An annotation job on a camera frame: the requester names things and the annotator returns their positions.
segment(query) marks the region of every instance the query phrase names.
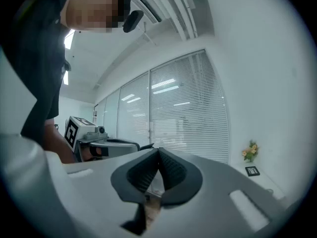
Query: fluorescent light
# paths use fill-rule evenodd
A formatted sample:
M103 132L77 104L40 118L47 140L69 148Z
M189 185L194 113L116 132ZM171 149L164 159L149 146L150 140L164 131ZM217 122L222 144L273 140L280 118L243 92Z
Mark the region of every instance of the fluorescent light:
M127 112L136 112L139 111L140 109L128 109Z
M137 101L137 100L140 100L141 98L140 97L138 97L138 98L135 98L135 99L133 99L133 100L131 100L131 101L127 101L127 103L131 103L131 102L134 102L134 101Z
M170 91L170 90L173 90L173 89L177 89L178 88L178 85L175 85L175 86L172 86L172 87L169 87L169 88L165 88L163 90L159 90L157 92L154 92L153 94L157 94L157 93L163 93L163 92L167 92L167 91Z
M167 141L167 140L162 140L163 143L165 144L172 144L172 145L183 145L183 146L186 146L187 143L182 143L182 142L174 142L174 141Z
M166 84L172 83L172 82L175 82L175 79L174 79L174 78L169 79L169 80L167 80L167 81L163 81L163 82L158 83L158 84L155 84L155 85L152 86L152 89L153 89L153 88L156 88L156 87L159 87L159 86L161 86L161 85L166 85Z
M122 100L122 101L125 101L125 100L127 100L127 99L130 99L130 98L133 97L133 96L134 96L134 94L130 94L130 95L124 97L124 98L121 99L121 100Z
M71 29L64 39L65 48L70 50L71 43L73 41L75 30Z
M68 85L68 71L65 71L65 74L64 74L64 84Z
M190 102L184 102L184 103L180 103L180 104L174 104L174 106L185 105L185 104L190 104Z
M145 114L137 114L137 115L133 115L134 117L145 117Z

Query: person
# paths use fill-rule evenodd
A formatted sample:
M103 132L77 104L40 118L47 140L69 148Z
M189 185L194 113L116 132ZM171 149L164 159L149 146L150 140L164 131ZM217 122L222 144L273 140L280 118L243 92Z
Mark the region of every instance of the person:
M130 13L130 2L24 0L10 7L15 12L1 45L19 78L37 99L21 135L44 150L56 152L63 163L75 162L54 125L59 89L67 69L64 38L71 29L106 32L118 27Z

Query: white wall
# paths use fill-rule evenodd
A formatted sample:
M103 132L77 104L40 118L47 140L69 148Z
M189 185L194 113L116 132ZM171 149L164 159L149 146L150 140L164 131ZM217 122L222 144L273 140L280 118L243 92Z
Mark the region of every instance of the white wall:
M240 153L247 139L256 140L256 164L291 203L316 167L315 46L286 0L209 4L215 35L233 65L234 87L225 89L232 147L237 146L232 151Z
M84 88L82 84L71 82L70 78L68 78L68 81L70 85L61 85L59 91L60 96L77 101L94 103L96 98L96 92L94 90Z
M70 116L93 122L94 104L60 96L58 107L59 115L54 118L54 122L58 124L58 131L62 136L65 134L65 120Z

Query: picture frame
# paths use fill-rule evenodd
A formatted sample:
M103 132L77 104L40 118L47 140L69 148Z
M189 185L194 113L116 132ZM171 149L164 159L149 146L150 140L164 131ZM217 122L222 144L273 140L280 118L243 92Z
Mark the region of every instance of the picture frame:
M259 170L256 168L256 166L252 166L252 167L246 167L246 171L249 177L254 177L254 176L259 176L260 172Z

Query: white table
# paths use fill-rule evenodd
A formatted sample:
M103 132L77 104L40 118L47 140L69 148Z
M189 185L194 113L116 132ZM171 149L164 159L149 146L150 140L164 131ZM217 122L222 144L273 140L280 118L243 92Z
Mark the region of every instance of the white table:
M249 177L245 168L254 166L258 169L260 175ZM276 186L276 184L264 173L264 171L258 165L252 162L246 162L237 165L232 165L232 167L240 173L244 174L246 177L248 177L255 183L257 183L258 185L260 185L262 188L273 190L273 196L282 204L284 203L286 199L284 193L280 190L279 187Z

